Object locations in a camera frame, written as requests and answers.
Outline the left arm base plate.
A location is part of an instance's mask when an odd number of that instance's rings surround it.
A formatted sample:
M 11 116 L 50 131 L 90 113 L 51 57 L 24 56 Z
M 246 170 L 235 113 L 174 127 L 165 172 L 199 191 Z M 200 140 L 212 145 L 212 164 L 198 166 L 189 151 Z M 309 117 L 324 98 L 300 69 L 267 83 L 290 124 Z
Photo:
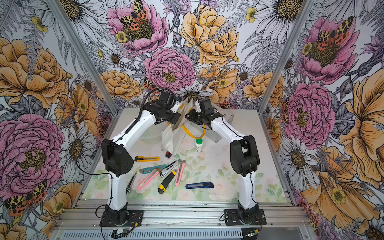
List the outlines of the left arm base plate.
M 140 227 L 144 216 L 143 210 L 104 211 L 101 227 Z

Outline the white pouch with yellow handles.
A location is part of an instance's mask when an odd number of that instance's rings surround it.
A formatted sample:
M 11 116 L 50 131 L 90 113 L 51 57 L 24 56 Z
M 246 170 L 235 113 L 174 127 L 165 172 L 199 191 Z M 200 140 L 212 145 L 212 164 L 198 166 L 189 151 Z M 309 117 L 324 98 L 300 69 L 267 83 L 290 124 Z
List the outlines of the white pouch with yellow handles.
M 194 136 L 189 130 L 192 122 L 185 117 L 191 110 L 195 110 L 194 102 L 184 100 L 181 103 L 177 102 L 172 110 L 176 110 L 176 114 L 180 114 L 179 119 L 175 124 L 168 123 L 162 131 L 162 150 L 169 152 L 171 155 L 175 155 L 181 146 L 185 135 L 189 135 L 193 139 L 201 139 L 206 129 L 203 129 L 201 136 Z

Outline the grey slim utility knife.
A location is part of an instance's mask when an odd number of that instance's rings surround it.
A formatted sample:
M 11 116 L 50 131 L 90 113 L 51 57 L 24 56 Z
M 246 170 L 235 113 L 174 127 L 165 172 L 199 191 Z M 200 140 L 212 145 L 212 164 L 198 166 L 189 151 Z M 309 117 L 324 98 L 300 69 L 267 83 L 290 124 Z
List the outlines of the grey slim utility knife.
M 132 175 L 130 181 L 128 182 L 127 187 L 126 187 L 126 195 L 131 192 L 131 188 L 132 188 L 133 182 L 134 182 L 134 180 L 135 180 L 135 178 L 137 176 L 137 173 L 138 172 L 134 172 L 134 174 Z

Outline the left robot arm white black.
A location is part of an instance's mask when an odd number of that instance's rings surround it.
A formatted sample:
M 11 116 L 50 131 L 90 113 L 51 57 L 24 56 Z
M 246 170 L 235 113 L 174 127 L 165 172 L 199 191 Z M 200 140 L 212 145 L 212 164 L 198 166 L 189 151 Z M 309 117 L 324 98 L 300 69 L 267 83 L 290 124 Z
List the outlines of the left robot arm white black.
M 128 220 L 126 174 L 134 165 L 130 150 L 151 126 L 162 122 L 176 124 L 181 114 L 181 102 L 167 88 L 150 91 L 142 101 L 138 116 L 118 135 L 102 141 L 102 158 L 106 171 L 111 174 L 110 200 L 105 206 L 100 226 L 123 226 Z

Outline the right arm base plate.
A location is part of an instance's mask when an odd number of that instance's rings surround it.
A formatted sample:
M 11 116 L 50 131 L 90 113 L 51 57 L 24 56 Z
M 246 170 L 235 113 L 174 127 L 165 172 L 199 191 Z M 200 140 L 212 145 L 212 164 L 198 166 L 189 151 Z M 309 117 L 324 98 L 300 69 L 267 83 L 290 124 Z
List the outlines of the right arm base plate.
M 226 226 L 265 226 L 267 219 L 263 209 L 250 215 L 238 209 L 224 209 L 224 222 Z

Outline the orange utility knife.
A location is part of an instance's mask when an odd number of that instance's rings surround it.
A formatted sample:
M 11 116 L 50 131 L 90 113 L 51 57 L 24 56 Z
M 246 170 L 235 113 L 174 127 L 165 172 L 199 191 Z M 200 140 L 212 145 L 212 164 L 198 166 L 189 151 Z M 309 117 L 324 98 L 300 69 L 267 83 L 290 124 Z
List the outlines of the orange utility knife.
M 156 162 L 159 160 L 160 160 L 160 157 L 143 157 L 143 156 L 136 156 L 134 159 L 135 162 Z

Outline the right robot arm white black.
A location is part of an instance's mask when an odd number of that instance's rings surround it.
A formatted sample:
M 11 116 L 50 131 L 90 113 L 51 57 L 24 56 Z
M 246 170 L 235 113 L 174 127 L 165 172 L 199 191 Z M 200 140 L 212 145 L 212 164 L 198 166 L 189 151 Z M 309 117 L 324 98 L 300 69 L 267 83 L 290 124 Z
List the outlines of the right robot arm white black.
M 230 144 L 230 163 L 236 174 L 241 175 L 239 182 L 238 215 L 241 223 L 249 225 L 259 214 L 259 203 L 255 196 L 255 174 L 260 164 L 256 140 L 233 128 L 224 115 L 217 112 L 209 99 L 201 99 L 197 109 L 190 110 L 186 119 L 219 134 Z

